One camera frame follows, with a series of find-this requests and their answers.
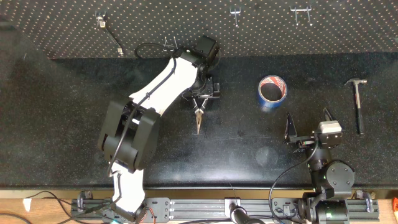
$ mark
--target hammer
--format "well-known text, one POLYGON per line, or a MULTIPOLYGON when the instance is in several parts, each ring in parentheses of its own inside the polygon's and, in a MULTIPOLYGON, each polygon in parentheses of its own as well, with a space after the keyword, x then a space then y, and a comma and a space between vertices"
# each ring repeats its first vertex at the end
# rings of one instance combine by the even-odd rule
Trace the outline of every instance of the hammer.
POLYGON ((368 81, 367 80, 360 80, 359 78, 352 78, 346 82, 347 83, 353 83, 355 87, 355 101, 356 101, 356 118, 358 120, 358 133, 360 135, 365 134, 364 126, 363 126, 363 118, 361 114, 361 101, 359 100, 359 91, 358 91, 358 84, 366 84, 368 81))

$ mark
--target tape roll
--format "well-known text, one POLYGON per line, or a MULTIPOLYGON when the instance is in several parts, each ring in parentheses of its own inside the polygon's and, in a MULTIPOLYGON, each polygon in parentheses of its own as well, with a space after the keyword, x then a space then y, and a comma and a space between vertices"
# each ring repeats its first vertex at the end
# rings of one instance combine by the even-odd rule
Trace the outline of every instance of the tape roll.
POLYGON ((287 86, 281 77, 269 75, 261 80, 257 94, 262 107, 276 108, 285 100, 287 86))

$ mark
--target table surface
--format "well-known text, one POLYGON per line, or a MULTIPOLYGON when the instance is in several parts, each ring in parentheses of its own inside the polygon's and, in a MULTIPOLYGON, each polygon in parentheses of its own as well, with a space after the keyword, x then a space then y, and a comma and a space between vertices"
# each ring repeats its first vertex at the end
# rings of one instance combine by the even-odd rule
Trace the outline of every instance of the table surface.
MULTIPOLYGON (((107 162, 96 148, 109 100, 140 90, 167 61, 51 61, 7 38, 12 44, 0 46, 6 62, 0 67, 0 187, 112 188, 107 162)), ((199 135, 190 102, 177 98, 163 114, 144 187, 269 188, 282 171, 305 159, 293 154, 294 146, 282 144, 286 112, 298 134, 308 135, 327 107, 345 129, 333 157, 355 169, 354 186, 396 189, 397 71, 398 54, 222 58, 211 71, 221 83, 221 98, 209 102, 199 135), (288 86, 282 106, 268 113, 256 96, 266 75, 278 75, 288 86), (354 77, 368 80, 359 87, 364 138, 356 134, 353 87, 344 86, 354 77)), ((312 188, 307 168, 292 170, 278 187, 312 188)))
MULTIPOLYGON (((66 211, 70 211, 70 206, 64 204, 66 211)), ((396 219, 392 211, 392 200, 379 200, 380 216, 379 222, 351 222, 352 224, 396 224, 396 219)), ((32 223, 53 224, 66 220, 68 217, 61 209, 56 200, 32 199, 30 211, 27 212, 22 204, 22 199, 0 199, 0 212, 11 213, 22 216, 32 223)), ((20 220, 13 217, 0 216, 1 223, 19 224, 20 220)))

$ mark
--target hammer head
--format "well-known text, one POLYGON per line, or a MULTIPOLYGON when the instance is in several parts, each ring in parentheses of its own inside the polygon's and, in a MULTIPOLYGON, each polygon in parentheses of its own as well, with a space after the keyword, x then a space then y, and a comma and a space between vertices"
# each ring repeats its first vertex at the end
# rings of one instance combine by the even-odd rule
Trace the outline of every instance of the hammer head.
POLYGON ((351 82, 354 85, 358 85, 358 84, 366 84, 368 81, 367 80, 362 80, 362 79, 359 79, 359 78, 352 78, 352 79, 348 80, 346 82, 346 84, 351 83, 351 82))

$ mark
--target pegboard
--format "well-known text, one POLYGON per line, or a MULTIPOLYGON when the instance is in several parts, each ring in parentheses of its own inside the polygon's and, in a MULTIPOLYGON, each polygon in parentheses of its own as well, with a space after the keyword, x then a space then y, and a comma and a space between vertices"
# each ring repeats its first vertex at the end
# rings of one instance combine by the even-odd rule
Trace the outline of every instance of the pegboard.
MULTIPOLYGON (((96 29, 106 11, 109 31, 125 57, 144 42, 192 46, 202 35, 216 39, 223 56, 398 52, 398 2, 300 0, 2 0, 3 17, 18 26, 49 58, 118 57, 96 29), (311 7, 295 13, 290 7, 311 7), (230 11, 240 9, 236 27, 230 11)), ((164 52, 143 49, 143 57, 164 52)))

